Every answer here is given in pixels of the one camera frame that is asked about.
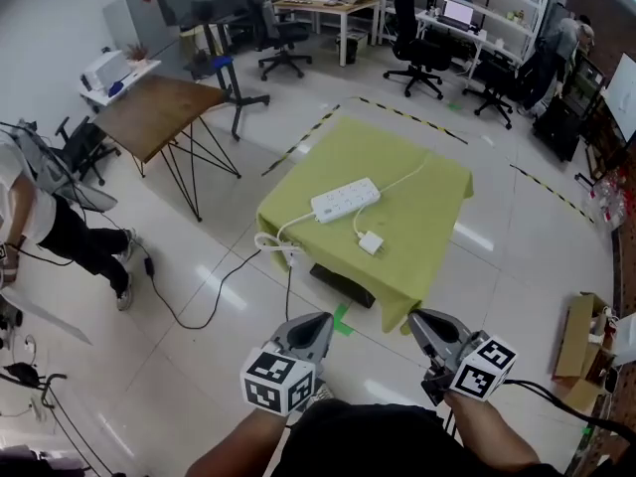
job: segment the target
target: trash bin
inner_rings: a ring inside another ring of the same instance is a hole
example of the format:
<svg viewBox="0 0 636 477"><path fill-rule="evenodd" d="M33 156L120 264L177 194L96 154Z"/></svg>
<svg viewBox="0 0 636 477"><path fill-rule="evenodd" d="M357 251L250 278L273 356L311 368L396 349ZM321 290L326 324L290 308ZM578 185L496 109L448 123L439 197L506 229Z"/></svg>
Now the trash bin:
<svg viewBox="0 0 636 477"><path fill-rule="evenodd" d="M336 39L336 45L338 47L338 55L340 55L340 37ZM347 65L354 64L356 62L357 54L358 40L347 38Z"/></svg>

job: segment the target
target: whiteboard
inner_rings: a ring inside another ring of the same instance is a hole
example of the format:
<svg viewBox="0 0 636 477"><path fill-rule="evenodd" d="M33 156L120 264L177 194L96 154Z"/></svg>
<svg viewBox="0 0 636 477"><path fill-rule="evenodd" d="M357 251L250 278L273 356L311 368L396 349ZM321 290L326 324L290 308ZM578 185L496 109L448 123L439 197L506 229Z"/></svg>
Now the whiteboard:
<svg viewBox="0 0 636 477"><path fill-rule="evenodd" d="M629 141L636 132L636 62L623 54L605 93L607 107Z"/></svg>

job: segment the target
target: yellow black caution tape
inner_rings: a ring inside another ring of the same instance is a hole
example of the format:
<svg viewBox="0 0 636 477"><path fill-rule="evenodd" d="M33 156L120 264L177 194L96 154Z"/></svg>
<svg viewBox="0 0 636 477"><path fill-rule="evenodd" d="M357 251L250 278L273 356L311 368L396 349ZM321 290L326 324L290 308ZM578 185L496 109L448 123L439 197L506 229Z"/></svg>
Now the yellow black caution tape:
<svg viewBox="0 0 636 477"><path fill-rule="evenodd" d="M329 113L327 113L325 116L323 116L320 121L314 125L311 129L309 129L307 131L307 134L305 134L302 138L300 138L300 141L298 143L296 143L294 146L292 146L289 150L287 150L283 156L278 159L275 163L273 163L269 168L267 168L266 171L264 171L263 173L260 174L261 177L264 177L265 175L267 175L267 173L269 173L270 171L272 171L274 168L276 168L281 162L283 162L285 159L287 159L291 154L294 153L294 150L296 150L300 144L305 141L307 138L309 138L309 136L311 136L312 132L314 132L316 129L319 129L322 124L324 124L327 120L329 120L333 114L340 108L340 104L336 104L333 109L331 111L329 111Z"/></svg>
<svg viewBox="0 0 636 477"><path fill-rule="evenodd" d="M385 109L386 111L392 111L393 113L403 116L405 118L410 118L411 120L414 120L415 122L419 122L421 124L424 125L428 125L428 127L432 127L435 130L438 130L439 132L443 132L445 134L448 134L448 136L451 136L459 141L461 141L464 145L468 145L468 141L461 139L460 137L454 135L452 132L450 132L448 129L445 129L443 127L440 127L439 125L435 125L432 122L427 122L426 120L422 120L421 118L418 118L416 116L413 115L409 115L408 113L404 113L403 111L399 111L398 109L394 109L392 107L388 107L385 106L384 104L380 104L379 102L373 102L370 101L368 99L365 99L363 97L351 97L353 99L358 99L361 100L362 102L365 102L366 104L370 104L370 105L374 105L377 106L378 108L381 109ZM329 113L327 113L325 116L323 116L320 121L314 125L311 129L309 129L309 131L307 131L307 134L305 134L302 138L300 138L300 141L298 143L296 143L294 146L292 146L289 150L287 150L283 156L278 159L275 163L273 163L269 168L267 168L266 171L264 171L263 173L261 173L261 177L264 177L265 175L267 175L267 173L271 172L272 170L274 170L280 163L282 163L285 159L287 159L291 154L293 154L294 150L296 150L300 144L305 141L307 138L309 138L309 136L311 136L311 134L318 128L320 128L329 118L331 118L333 116L333 114L340 108L340 104L336 104L334 106L334 108L329 111Z"/></svg>
<svg viewBox="0 0 636 477"><path fill-rule="evenodd" d="M388 106L384 106L383 104L380 104L379 102L372 102L368 99L365 99L363 97L356 97L357 99L361 100L362 102L365 102L366 104L371 104L374 106L377 106L378 108L381 109L385 109L387 111L392 111L393 113L403 116L405 118L410 118L411 120L414 120L416 122L419 122L421 124L424 125L428 125L428 127L432 127L435 130L438 130L439 132L443 132L445 134L448 134L449 136L458 139L459 141L461 141L464 145L468 145L468 141L461 139L458 136L455 136L452 132L450 132L448 129L444 129L443 127L440 127L439 125L435 125L432 122L427 122L426 120L422 120L421 118L417 118L416 116L413 115L409 115L408 113L404 113L403 111L399 111L398 109L392 108L392 107L388 107Z"/></svg>
<svg viewBox="0 0 636 477"><path fill-rule="evenodd" d="M579 207L577 207L573 202L567 200L566 198L564 198L562 195L560 195L557 191L555 191L553 188L551 188L550 186L544 184L541 180L539 180L537 177L531 175L530 173L522 170L521 168L515 166L514 164L510 165L511 168L515 168L519 173L521 173L522 175L525 175L526 177L528 177L529 179L534 180L535 182L537 182L537 184L539 184L542 187L545 187L546 189L548 189L548 191L550 191L552 194L554 194L555 196L559 197L563 202L566 202L568 205L570 205L573 209L575 209L579 214L581 214L584 218L586 218L588 221L590 221L592 224L594 224L594 219L591 218L588 214L586 214L584 211L582 211Z"/></svg>

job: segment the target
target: gray cabinet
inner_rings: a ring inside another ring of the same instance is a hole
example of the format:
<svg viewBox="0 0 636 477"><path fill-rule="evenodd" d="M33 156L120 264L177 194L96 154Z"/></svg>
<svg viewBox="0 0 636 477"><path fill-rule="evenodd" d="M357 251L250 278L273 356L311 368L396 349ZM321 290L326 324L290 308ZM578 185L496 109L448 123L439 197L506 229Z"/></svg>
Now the gray cabinet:
<svg viewBox="0 0 636 477"><path fill-rule="evenodd" d="M189 59L182 53L179 29L167 27L157 0L116 0L103 9L110 37L124 53L134 45L148 49L148 58L160 60L156 74L191 80L184 70Z"/></svg>

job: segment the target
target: white shirt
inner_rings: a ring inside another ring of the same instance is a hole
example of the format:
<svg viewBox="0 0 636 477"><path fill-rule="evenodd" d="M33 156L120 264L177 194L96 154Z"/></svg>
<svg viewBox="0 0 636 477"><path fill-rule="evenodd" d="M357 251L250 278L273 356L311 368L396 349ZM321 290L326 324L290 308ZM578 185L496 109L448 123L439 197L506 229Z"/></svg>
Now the white shirt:
<svg viewBox="0 0 636 477"><path fill-rule="evenodd" d="M24 173L35 185L29 163L18 145L9 136L0 134L0 217L2 218L0 241L3 242L9 237L15 213L10 190L21 173ZM53 228L56 209L55 198L36 187L36 196L29 219L24 226L23 235L35 243L44 240Z"/></svg>

